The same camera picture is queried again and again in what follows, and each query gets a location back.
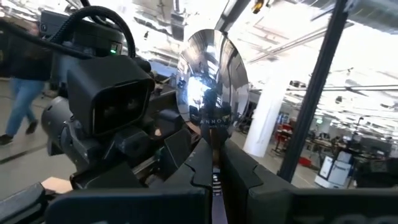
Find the black shoe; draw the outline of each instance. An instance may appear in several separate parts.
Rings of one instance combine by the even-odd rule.
[[[0,146],[5,146],[6,144],[9,144],[12,142],[13,136],[8,136],[7,134],[3,134],[0,136]]]
[[[38,121],[33,121],[29,124],[29,127],[27,127],[25,134],[33,134],[36,131]]]

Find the leg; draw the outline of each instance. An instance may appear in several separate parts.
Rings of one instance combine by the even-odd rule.
[[[27,81],[27,80],[21,80],[18,78],[10,79],[10,89],[11,89],[11,93],[14,98],[17,97],[19,90],[21,89],[22,84],[25,83],[25,81]],[[30,108],[29,108],[28,112],[26,113],[26,116],[30,123],[35,121],[35,116]]]
[[[11,78],[10,79],[10,89],[11,89],[11,94],[12,96],[15,98],[17,97],[18,93],[19,93],[19,89],[21,88],[21,81],[18,78]]]
[[[21,126],[24,116],[28,113],[34,119],[30,105],[44,88],[44,82],[35,80],[22,80],[18,95],[16,96],[12,112],[7,123],[6,134],[14,136]]]
[[[16,98],[19,93],[19,89],[21,88],[21,80],[18,78],[10,78],[9,84],[10,84],[11,95],[12,97]],[[12,139],[13,136],[3,134],[2,136],[0,136],[0,146],[12,142]]]

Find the white column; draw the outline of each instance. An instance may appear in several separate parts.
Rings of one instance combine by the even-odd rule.
[[[248,154],[265,156],[286,88],[298,72],[301,72],[298,61],[291,59],[267,63],[260,68],[248,68],[248,75],[252,77],[250,80],[254,78],[253,74],[267,77],[243,147]]]

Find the person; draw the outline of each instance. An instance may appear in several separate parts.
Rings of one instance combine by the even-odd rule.
[[[28,32],[39,36],[38,25],[31,24]],[[27,43],[24,50],[16,50],[15,44],[10,46],[12,47],[9,55],[2,62],[1,68],[11,77],[9,84],[14,104],[7,122],[6,133],[0,136],[0,146],[12,142],[25,117],[29,122],[25,133],[35,132],[39,122],[30,106],[41,94],[45,81],[50,78],[50,70],[44,60],[48,55],[46,50],[30,43]]]
[[[330,142],[332,143],[332,145],[337,145],[338,143],[341,142],[341,138],[340,136],[336,136],[332,140],[330,140]]]

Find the yellow object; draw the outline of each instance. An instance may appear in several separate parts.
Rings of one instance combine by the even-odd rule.
[[[264,5],[264,0],[256,0],[255,5],[253,6],[252,10],[254,14],[257,14]]]

